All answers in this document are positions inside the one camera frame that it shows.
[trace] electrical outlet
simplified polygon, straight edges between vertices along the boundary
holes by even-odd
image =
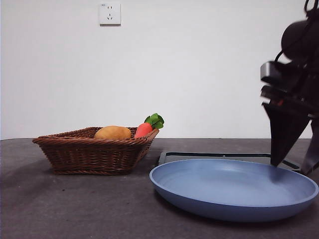
[[[121,25],[121,4],[105,2],[99,5],[100,25]]]

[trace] wicker basket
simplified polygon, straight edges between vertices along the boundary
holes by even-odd
[[[40,136],[33,139],[56,174],[129,174],[138,161],[147,154],[159,130],[141,138],[95,139],[101,127],[89,127],[76,131]],[[136,127],[130,127],[132,136]]]

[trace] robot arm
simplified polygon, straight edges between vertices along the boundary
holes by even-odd
[[[302,164],[308,174],[319,166],[319,0],[307,10],[307,20],[292,23],[282,37],[282,51],[274,61],[261,66],[267,85],[261,95],[270,102],[263,106],[271,126],[271,164],[281,163],[309,121],[313,137]],[[291,60],[278,62],[281,54]]]

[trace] carrot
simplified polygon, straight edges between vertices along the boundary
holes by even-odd
[[[163,128],[164,127],[164,120],[161,116],[157,113],[148,116],[144,123],[140,124],[136,130],[134,138],[139,138],[147,135],[155,128]]]
[[[149,123],[142,123],[136,130],[134,138],[139,138],[147,135],[153,130],[152,126]]]

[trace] table surface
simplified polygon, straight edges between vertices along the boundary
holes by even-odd
[[[301,163],[309,142],[299,139],[286,159]],[[149,180],[163,151],[269,153],[270,140],[156,138],[123,176],[54,175],[31,139],[2,140],[1,238],[319,238],[319,196],[300,214],[269,223],[223,222],[176,208]],[[319,183],[319,169],[309,177]]]

